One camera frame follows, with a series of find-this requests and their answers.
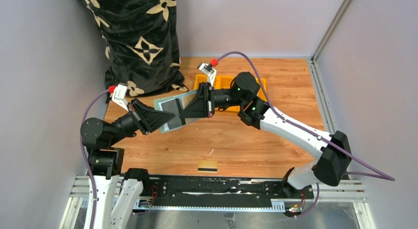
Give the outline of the green card holder wallet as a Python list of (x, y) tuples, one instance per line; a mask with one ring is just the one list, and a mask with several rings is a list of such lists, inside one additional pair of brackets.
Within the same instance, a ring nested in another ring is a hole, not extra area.
[(187, 124), (201, 119), (201, 117), (180, 118), (180, 113), (188, 106), (196, 94), (197, 90), (193, 90), (184, 94), (158, 98), (153, 101), (155, 110), (170, 112), (174, 114), (173, 119), (166, 122), (159, 128), (159, 132), (161, 134), (180, 129)]

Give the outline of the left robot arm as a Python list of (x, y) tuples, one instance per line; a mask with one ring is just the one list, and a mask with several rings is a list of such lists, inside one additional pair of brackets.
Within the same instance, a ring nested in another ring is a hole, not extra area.
[(89, 174), (86, 229), (126, 227), (138, 197), (149, 187), (149, 174), (143, 168), (128, 169), (119, 196), (114, 200), (124, 159), (124, 149), (114, 145), (135, 137), (137, 132), (148, 135), (174, 117), (171, 112), (156, 110), (135, 98), (127, 104), (127, 113), (112, 123), (98, 118), (83, 121), (81, 146)]

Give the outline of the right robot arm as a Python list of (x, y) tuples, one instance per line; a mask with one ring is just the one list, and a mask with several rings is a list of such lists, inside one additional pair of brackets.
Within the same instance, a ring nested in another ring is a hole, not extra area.
[(350, 157), (338, 150), (349, 146), (347, 136), (341, 131), (334, 134), (320, 131), (290, 118), (258, 97), (259, 89), (250, 72), (239, 73), (229, 89), (215, 89), (210, 83), (200, 83), (197, 94), (179, 116), (210, 118), (215, 109), (238, 106), (238, 116), (243, 123), (281, 136), (314, 158), (302, 167), (291, 168), (282, 179), (284, 188), (299, 190), (316, 183), (338, 186), (351, 162)]

